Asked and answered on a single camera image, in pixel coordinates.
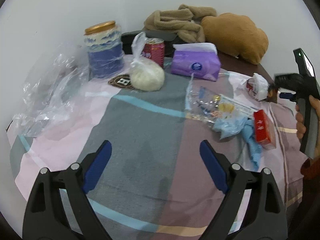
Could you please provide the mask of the person's right hand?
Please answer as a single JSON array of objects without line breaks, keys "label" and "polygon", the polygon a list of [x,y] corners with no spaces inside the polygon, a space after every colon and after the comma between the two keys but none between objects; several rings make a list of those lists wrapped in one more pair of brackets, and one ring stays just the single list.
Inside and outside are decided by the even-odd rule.
[{"label": "person's right hand", "polygon": [[[309,96],[309,102],[311,106],[311,111],[314,110],[317,114],[317,147],[319,147],[319,100],[316,99],[314,96]],[[298,104],[296,104],[296,129],[297,129],[297,138],[302,141],[304,135],[311,135],[310,128],[311,128],[311,114],[307,116],[307,108],[302,109]]]}]

